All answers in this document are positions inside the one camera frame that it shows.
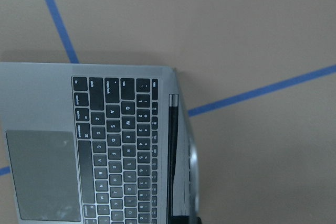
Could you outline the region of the grey laptop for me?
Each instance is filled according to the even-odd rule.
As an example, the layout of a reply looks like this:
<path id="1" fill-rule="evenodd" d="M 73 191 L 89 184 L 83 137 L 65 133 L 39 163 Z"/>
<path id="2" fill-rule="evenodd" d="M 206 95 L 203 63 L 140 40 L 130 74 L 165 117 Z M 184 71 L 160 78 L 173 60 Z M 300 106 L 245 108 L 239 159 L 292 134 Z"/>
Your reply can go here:
<path id="1" fill-rule="evenodd" d="M 19 223 L 201 223 L 170 67 L 3 62 L 1 128 Z"/>

